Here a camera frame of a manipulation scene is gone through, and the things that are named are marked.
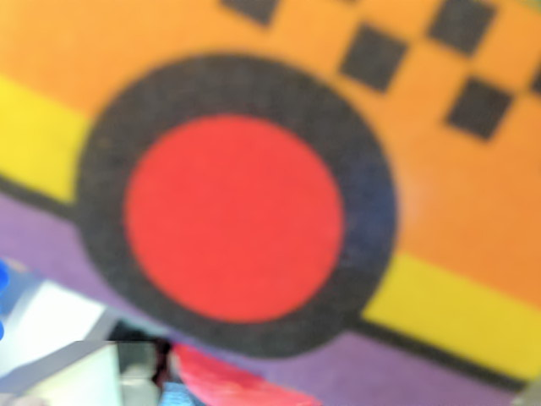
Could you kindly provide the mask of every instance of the red dot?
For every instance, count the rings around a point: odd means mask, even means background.
[[[308,144],[233,115],[161,137],[125,206],[147,277],[184,307],[230,322],[272,320],[309,300],[332,273],[342,220],[333,177]]]

